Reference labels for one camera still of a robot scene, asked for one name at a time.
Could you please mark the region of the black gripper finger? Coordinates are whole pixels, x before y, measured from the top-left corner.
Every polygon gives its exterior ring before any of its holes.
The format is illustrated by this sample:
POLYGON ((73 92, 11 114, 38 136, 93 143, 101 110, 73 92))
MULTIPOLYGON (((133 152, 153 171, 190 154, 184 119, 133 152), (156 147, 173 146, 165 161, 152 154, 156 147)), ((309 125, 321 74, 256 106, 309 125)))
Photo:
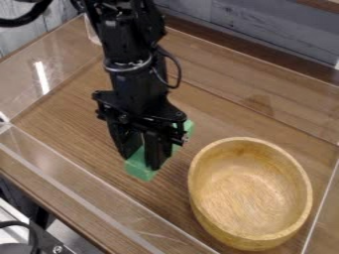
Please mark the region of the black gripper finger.
POLYGON ((126 160, 142 145, 141 135, 129 124, 121 124, 111 118, 106 118, 106 127, 117 152, 126 160))
POLYGON ((173 146, 184 145, 186 134, 184 129, 178 130, 173 127, 144 133, 144 159, 152 171, 157 171, 172 156, 173 146))

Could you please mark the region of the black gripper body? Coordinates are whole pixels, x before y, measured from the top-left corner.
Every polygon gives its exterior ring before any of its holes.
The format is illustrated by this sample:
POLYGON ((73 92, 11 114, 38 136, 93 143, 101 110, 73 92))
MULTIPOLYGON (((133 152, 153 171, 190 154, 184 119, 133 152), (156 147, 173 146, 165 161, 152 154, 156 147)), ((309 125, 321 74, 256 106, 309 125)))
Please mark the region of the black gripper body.
POLYGON ((146 66, 105 65, 111 89, 97 90, 91 100, 95 115, 111 133, 157 131, 184 133, 186 114, 168 99, 166 64, 146 66))

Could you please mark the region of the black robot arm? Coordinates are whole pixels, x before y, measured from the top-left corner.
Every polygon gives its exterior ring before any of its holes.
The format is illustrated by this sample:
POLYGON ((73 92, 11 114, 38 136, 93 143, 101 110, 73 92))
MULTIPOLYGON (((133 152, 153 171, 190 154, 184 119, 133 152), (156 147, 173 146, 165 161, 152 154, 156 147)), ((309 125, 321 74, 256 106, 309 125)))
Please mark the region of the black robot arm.
POLYGON ((111 89, 91 94, 95 116, 105 121, 119 156, 142 153, 156 171, 185 142, 186 114, 169 102, 180 87, 168 80, 174 56, 158 45, 165 20, 152 0, 71 0, 85 14, 102 50, 111 89))

